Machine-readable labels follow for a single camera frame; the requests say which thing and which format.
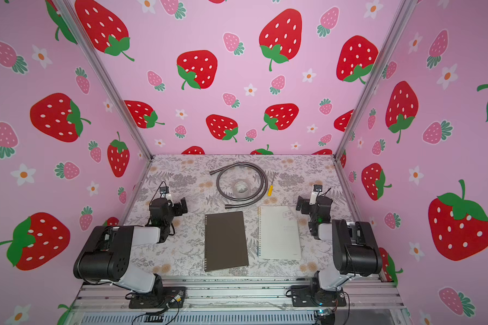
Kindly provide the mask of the dark grey spiral notebook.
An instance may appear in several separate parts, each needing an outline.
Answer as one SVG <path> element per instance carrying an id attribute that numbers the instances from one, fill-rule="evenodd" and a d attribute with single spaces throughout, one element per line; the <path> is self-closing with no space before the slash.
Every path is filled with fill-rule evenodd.
<path id="1" fill-rule="evenodd" d="M 204 271 L 213 272 L 248 265 L 243 212 L 206 215 Z"/>

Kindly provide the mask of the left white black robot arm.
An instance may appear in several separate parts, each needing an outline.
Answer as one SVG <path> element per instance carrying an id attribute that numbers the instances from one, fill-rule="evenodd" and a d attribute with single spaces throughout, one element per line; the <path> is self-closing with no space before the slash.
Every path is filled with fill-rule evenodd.
<path id="1" fill-rule="evenodd" d="M 96 226 L 73 267 L 74 276 L 91 285 L 112 284 L 129 291 L 131 309 L 181 308 L 186 289 L 165 287 L 158 274 L 130 261 L 137 246 L 163 244 L 175 235 L 173 220 L 188 213 L 185 198 L 178 203 L 161 197 L 151 201 L 145 226 Z"/>

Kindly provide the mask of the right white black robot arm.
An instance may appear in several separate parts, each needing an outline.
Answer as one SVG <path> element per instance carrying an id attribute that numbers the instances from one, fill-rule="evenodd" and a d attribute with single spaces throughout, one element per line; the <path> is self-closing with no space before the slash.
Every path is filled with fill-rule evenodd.
<path id="1" fill-rule="evenodd" d="M 383 266 L 370 224 L 331 218 L 332 203 L 331 198 L 313 192 L 310 199 L 298 197 L 296 204 L 296 210 L 310 217 L 310 235 L 332 244 L 333 264 L 315 272 L 309 285 L 310 298 L 321 306 L 336 301 L 348 281 L 379 274 Z"/>

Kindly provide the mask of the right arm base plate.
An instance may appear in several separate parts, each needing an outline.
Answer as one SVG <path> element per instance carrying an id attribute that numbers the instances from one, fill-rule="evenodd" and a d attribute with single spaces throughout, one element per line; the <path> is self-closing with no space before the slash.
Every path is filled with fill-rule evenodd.
<path id="1" fill-rule="evenodd" d="M 291 299 L 294 307 L 346 307 L 343 292 L 325 291 L 319 287 L 291 286 L 285 296 Z"/>

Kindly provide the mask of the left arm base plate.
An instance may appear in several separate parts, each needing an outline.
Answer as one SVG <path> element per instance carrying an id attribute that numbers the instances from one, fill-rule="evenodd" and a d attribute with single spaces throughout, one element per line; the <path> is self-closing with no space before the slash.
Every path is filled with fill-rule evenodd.
<path id="1" fill-rule="evenodd" d="M 186 293 L 186 287 L 163 287 L 147 294 L 129 292 L 126 299 L 130 309 L 182 308 Z"/>

